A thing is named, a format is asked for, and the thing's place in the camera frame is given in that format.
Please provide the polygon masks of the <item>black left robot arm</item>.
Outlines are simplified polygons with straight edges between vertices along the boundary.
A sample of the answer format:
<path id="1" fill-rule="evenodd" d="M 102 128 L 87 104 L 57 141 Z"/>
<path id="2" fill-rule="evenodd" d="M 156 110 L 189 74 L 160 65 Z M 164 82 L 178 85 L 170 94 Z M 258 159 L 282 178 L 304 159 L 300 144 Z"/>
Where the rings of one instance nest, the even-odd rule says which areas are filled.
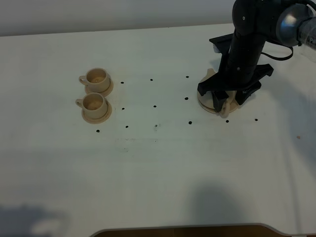
<path id="1" fill-rule="evenodd" d="M 316 4 L 311 0 L 237 0 L 232 17 L 232 34 L 210 39 L 222 54 L 219 71 L 198 84 L 201 96 L 210 92 L 214 110 L 219 112 L 234 91 L 242 105 L 264 76 L 271 76 L 269 64 L 258 65 L 266 42 L 292 49 L 316 47 Z"/>

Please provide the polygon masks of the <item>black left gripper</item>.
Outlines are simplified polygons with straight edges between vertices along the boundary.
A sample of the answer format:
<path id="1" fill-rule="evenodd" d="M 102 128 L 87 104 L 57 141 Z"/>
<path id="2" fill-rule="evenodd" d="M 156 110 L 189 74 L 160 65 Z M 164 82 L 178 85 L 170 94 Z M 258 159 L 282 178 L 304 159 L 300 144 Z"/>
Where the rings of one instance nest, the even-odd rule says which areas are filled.
<path id="1" fill-rule="evenodd" d="M 237 90 L 235 100 L 242 105 L 261 86 L 253 86 L 265 76 L 271 76 L 274 69 L 270 64 L 258 65 L 266 42 L 260 34 L 229 34 L 209 40 L 222 54 L 216 74 L 198 84 L 201 96 L 211 91 L 213 107 L 219 113 L 229 98 L 225 91 Z"/>

